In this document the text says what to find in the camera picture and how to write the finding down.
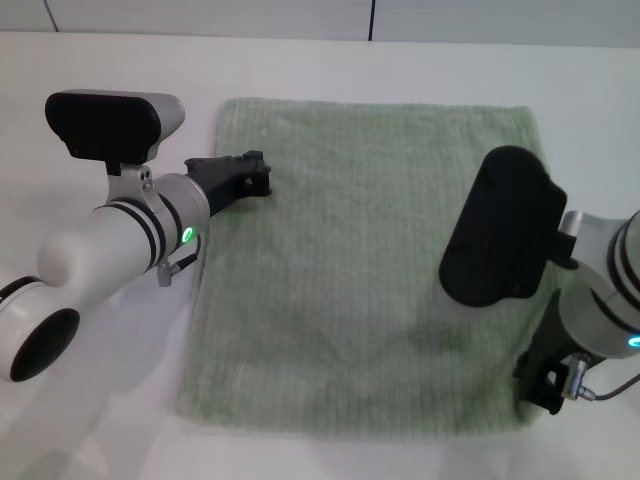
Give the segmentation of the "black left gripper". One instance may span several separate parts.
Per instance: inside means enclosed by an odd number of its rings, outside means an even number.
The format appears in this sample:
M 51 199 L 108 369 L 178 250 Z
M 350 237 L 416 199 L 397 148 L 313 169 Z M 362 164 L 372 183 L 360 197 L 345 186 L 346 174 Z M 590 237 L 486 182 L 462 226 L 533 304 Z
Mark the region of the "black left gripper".
M 191 158 L 185 161 L 186 176 L 204 192 L 213 217 L 237 200 L 246 196 L 270 196 L 269 166 L 257 167 L 246 178 L 245 160 L 264 163 L 264 153 L 250 150 L 242 156 Z

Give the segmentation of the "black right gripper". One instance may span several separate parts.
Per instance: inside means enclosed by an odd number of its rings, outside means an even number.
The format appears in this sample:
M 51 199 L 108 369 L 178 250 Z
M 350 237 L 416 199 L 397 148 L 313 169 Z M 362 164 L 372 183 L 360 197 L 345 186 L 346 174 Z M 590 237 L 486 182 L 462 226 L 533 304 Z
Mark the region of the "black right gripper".
M 561 290 L 551 295 L 531 342 L 513 370 L 516 399 L 538 403 L 556 415 L 564 403 L 567 358 L 576 352 L 576 343 L 564 327 L 560 315 Z

